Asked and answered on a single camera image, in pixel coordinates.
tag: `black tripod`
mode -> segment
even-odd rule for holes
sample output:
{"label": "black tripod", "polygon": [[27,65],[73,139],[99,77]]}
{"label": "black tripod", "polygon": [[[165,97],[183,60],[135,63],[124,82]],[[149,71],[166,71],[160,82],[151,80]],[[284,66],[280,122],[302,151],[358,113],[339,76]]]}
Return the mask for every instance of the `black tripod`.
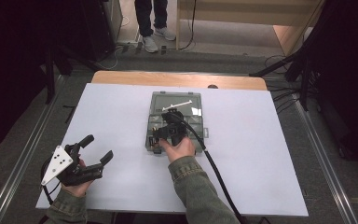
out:
{"label": "black tripod", "polygon": [[311,51],[315,48],[316,41],[320,38],[320,33],[325,29],[325,24],[334,12],[337,5],[336,0],[326,0],[324,3],[324,9],[318,22],[315,24],[310,36],[304,41],[302,47],[293,53],[292,55],[280,60],[279,62],[259,71],[256,73],[249,74],[249,77],[263,77],[264,75],[275,71],[276,69],[285,66],[288,63],[292,63],[285,73],[285,78],[289,82],[296,81],[296,79],[302,73],[301,80],[301,91],[299,101],[303,106],[304,110],[307,109],[307,91],[308,82],[310,80],[310,73],[312,71],[312,57]]}

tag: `person's leg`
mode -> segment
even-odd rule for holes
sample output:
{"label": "person's leg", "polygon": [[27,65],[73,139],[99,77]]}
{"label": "person's leg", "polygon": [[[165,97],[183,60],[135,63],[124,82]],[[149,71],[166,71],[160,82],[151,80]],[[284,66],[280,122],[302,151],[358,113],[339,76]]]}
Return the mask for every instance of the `person's leg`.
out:
{"label": "person's leg", "polygon": [[167,5],[168,0],[153,0],[155,22],[154,27],[161,29],[167,27]]}
{"label": "person's leg", "polygon": [[152,12],[152,0],[135,0],[136,20],[139,24],[141,36],[151,36],[150,13]]}

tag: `shoe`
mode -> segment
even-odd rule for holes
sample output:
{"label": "shoe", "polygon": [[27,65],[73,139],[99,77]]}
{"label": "shoe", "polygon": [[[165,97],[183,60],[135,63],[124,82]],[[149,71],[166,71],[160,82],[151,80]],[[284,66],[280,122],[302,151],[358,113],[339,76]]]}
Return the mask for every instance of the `shoe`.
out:
{"label": "shoe", "polygon": [[163,27],[161,29],[155,29],[155,35],[164,36],[167,40],[175,40],[176,35],[168,31],[167,27]]}
{"label": "shoe", "polygon": [[154,53],[158,51],[158,47],[151,36],[142,37],[142,43],[144,44],[147,52]]}

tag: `denim jacket sleeve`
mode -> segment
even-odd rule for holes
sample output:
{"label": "denim jacket sleeve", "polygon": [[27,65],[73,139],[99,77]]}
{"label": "denim jacket sleeve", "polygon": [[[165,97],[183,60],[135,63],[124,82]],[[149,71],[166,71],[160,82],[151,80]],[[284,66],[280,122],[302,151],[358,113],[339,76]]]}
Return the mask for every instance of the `denim jacket sleeve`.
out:
{"label": "denim jacket sleeve", "polygon": [[76,197],[61,189],[48,209],[47,216],[45,223],[86,223],[86,196]]}
{"label": "denim jacket sleeve", "polygon": [[189,224],[239,223],[219,199],[216,189],[194,157],[180,158],[169,165],[173,185],[186,207]]}

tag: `person standing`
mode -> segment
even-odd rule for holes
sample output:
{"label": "person standing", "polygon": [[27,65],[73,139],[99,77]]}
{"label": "person standing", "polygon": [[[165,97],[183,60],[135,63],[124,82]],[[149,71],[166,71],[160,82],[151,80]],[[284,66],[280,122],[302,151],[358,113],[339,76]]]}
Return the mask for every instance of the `person standing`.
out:
{"label": "person standing", "polygon": [[[167,40],[175,40],[176,35],[167,29],[167,5],[168,0],[135,0],[136,19],[139,24],[139,32],[142,36],[142,43],[149,53],[157,52],[158,47],[152,34],[165,37]],[[150,14],[154,9],[154,32],[151,28]]]}

